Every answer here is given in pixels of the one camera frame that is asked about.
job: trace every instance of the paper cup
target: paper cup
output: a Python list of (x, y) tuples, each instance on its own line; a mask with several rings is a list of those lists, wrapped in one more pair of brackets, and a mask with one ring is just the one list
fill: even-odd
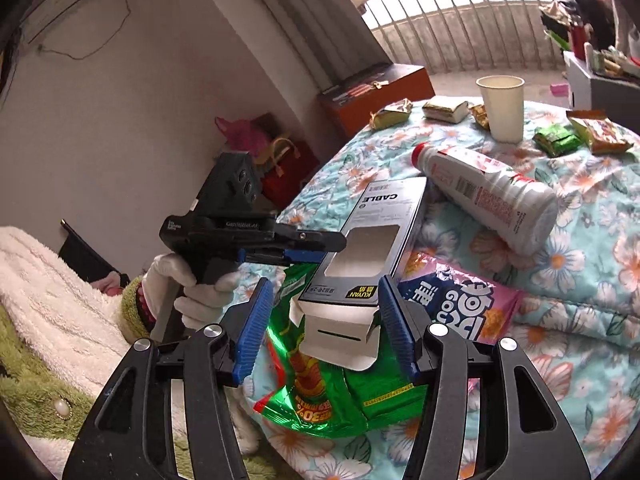
[(490, 75), (476, 81), (484, 99), (491, 136), (517, 144), (524, 135), (524, 79)]

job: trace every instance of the metal railing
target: metal railing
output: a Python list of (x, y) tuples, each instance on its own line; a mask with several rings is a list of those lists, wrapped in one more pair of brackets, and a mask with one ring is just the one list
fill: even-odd
[(430, 73), (558, 69), (538, 7), (551, 0), (370, 0), (363, 15), (394, 62)]

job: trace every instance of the bed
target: bed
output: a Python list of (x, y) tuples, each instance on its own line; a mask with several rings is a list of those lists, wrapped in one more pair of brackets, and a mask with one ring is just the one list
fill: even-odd
[[(545, 248), (530, 258), (511, 252), (497, 235), (444, 199), (428, 208), (417, 248), (526, 292), (510, 334), (559, 401), (595, 477), (640, 416), (637, 137), (623, 156), (593, 156), (581, 148), (549, 159), (531, 137), (537, 126), (567, 123), (562, 108), (527, 102), (525, 140), (514, 146), (494, 143), (471, 117), (457, 125), (425, 120), (421, 104), (414, 105), (405, 124), (357, 134), (280, 221), (339, 230), (369, 182), (417, 174), (410, 153), (427, 140), (480, 150), (551, 186), (560, 213)], [(273, 267), (245, 266), (242, 272), (236, 301), (246, 300), (260, 276), (282, 280), (282, 270)], [(249, 407), (276, 389), (276, 380), (263, 348), (242, 386)], [(478, 404), (476, 389), (468, 400), (461, 478), (474, 470)], [(325, 440), (271, 424), (255, 411), (253, 416), (284, 460), (314, 480), (401, 479), (417, 431), (417, 421), (408, 420), (354, 438)]]

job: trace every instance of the hand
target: hand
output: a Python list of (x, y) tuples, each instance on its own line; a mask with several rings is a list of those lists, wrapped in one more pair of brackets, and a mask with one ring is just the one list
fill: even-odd
[(184, 287), (184, 296), (174, 301), (175, 309), (182, 314), (182, 322), (187, 328), (199, 330), (220, 320), (222, 307), (233, 299), (234, 289), (240, 282), (240, 273), (225, 274), (215, 285), (196, 284), (189, 265), (179, 254), (156, 256), (142, 278), (146, 304), (156, 319), (170, 288), (169, 278)]

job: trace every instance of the gray curtain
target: gray curtain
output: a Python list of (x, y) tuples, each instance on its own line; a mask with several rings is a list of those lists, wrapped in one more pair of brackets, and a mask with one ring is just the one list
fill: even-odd
[(263, 0), (319, 90), (391, 63), (350, 0)]

